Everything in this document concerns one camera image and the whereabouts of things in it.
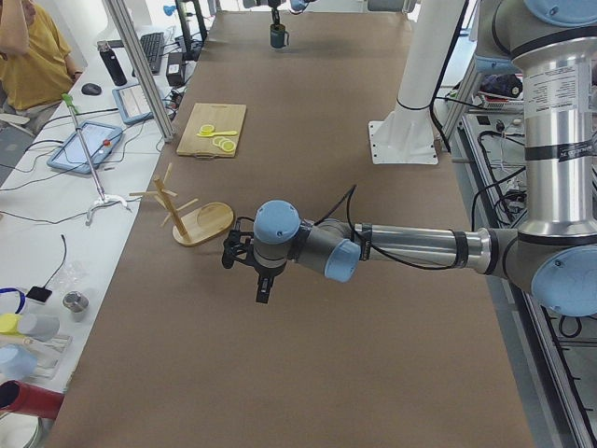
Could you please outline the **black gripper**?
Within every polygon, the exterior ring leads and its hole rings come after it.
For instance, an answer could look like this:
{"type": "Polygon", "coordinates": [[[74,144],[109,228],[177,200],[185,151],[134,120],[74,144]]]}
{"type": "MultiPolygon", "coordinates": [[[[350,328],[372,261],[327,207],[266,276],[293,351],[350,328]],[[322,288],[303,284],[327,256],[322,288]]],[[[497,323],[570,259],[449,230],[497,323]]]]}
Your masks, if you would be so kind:
{"type": "Polygon", "coordinates": [[[278,7],[283,3],[282,0],[268,0],[268,6],[271,8],[272,25],[276,27],[281,24],[278,7]]]}
{"type": "Polygon", "coordinates": [[[268,303],[274,278],[285,270],[286,259],[256,259],[257,281],[256,302],[268,303]]]}

